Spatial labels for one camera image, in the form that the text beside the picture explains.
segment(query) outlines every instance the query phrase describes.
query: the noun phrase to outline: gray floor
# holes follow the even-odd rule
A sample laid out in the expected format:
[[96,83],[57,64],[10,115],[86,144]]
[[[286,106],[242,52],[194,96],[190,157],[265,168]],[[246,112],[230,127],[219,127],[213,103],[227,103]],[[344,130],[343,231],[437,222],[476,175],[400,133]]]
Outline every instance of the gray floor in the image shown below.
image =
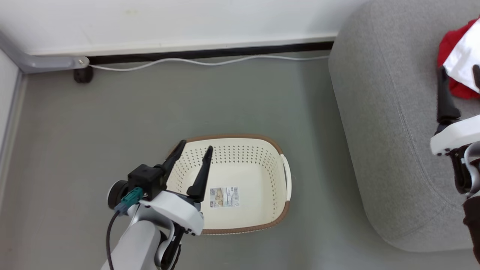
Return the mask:
[[[99,269],[110,185],[140,163],[162,161],[182,138],[218,133],[280,144],[295,175],[290,212],[265,231],[184,237],[177,269],[478,268],[470,250],[408,253],[375,233],[326,60],[168,63],[96,71],[89,85],[71,72],[30,76],[0,216],[0,268]],[[127,223],[114,224],[112,242]]]

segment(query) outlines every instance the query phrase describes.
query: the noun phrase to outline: barcode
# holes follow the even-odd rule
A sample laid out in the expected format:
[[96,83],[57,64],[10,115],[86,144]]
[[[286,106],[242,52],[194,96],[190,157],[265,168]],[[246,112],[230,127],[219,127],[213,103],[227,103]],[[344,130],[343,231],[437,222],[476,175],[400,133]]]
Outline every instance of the barcode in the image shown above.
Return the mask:
[[239,201],[239,188],[237,187],[233,188],[233,198],[235,199],[235,201]]

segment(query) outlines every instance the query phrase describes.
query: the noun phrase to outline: white plastic basket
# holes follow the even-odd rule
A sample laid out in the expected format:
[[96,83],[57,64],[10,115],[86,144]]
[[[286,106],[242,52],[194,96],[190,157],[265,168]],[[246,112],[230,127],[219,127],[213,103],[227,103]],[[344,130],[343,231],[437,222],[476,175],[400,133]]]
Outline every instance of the white plastic basket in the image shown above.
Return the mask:
[[265,136],[214,135],[187,140],[168,179],[168,189],[186,193],[209,146],[214,151],[202,203],[202,233],[247,233],[279,224],[290,203],[290,167],[280,147]]

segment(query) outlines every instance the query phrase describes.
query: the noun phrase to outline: basket handle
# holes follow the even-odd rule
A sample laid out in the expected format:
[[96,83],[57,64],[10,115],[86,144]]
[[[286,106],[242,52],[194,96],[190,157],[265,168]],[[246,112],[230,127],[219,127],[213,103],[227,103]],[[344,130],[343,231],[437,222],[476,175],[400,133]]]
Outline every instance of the basket handle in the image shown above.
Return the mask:
[[290,201],[292,197],[292,173],[290,172],[290,166],[288,164],[287,158],[281,154],[280,155],[283,161],[283,168],[285,169],[285,178],[287,180],[287,201]]

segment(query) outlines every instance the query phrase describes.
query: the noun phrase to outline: gray fabric upholstery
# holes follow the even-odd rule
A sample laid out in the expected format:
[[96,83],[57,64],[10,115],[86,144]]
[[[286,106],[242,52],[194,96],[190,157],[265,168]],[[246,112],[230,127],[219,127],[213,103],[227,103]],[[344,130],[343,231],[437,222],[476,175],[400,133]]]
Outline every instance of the gray fabric upholstery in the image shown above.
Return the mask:
[[[374,0],[343,26],[329,60],[365,212],[407,251],[472,247],[450,161],[433,156],[435,67],[445,33],[480,14],[478,0]],[[480,101],[456,100],[463,117]]]

